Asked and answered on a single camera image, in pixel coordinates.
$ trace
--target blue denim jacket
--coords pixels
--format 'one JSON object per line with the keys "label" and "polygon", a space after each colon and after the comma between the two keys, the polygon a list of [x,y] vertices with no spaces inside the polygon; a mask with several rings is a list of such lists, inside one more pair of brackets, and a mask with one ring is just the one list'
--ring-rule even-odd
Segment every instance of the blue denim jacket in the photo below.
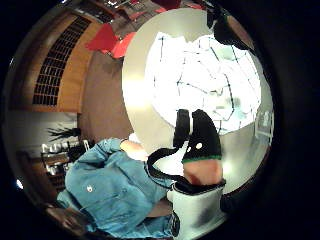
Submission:
{"label": "blue denim jacket", "polygon": [[98,228],[119,238],[170,237],[170,216],[146,218],[166,189],[155,184],[144,162],[129,158],[120,143],[116,138],[102,140],[82,155],[66,174],[66,190],[91,219],[90,231]]}

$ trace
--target white tabletop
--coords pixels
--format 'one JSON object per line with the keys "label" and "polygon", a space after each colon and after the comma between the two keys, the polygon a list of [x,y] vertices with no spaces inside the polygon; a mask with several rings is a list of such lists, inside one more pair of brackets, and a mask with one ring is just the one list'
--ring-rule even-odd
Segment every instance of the white tabletop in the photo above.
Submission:
{"label": "white tabletop", "polygon": [[[200,36],[212,34],[206,26],[206,18],[205,11],[191,8],[161,13],[142,25],[127,49],[122,69],[124,102],[134,132],[149,154],[160,147],[171,148],[174,133],[174,128],[154,109],[151,91],[145,80],[150,47],[158,32],[167,33],[172,37],[184,36],[186,41],[194,41]],[[258,67],[260,64],[257,60],[255,62]],[[271,95],[269,87],[264,84],[266,81],[261,67],[258,73],[263,86],[263,103],[260,111],[264,113],[265,109],[272,109],[265,106],[268,102],[265,99],[271,99]],[[254,137],[254,123],[239,131],[223,135],[220,139],[224,152],[223,175],[227,180],[224,193],[228,193],[240,187],[255,173],[268,144]],[[180,160],[185,148],[186,144],[175,155],[158,161],[161,163],[156,165],[169,174],[182,174]]]}
{"label": "white tabletop", "polygon": [[122,90],[132,127],[148,153],[172,147],[174,128],[153,108],[144,79],[149,49],[158,32],[187,41],[211,34],[205,11],[179,8],[161,13],[147,21],[132,39],[122,68]]}

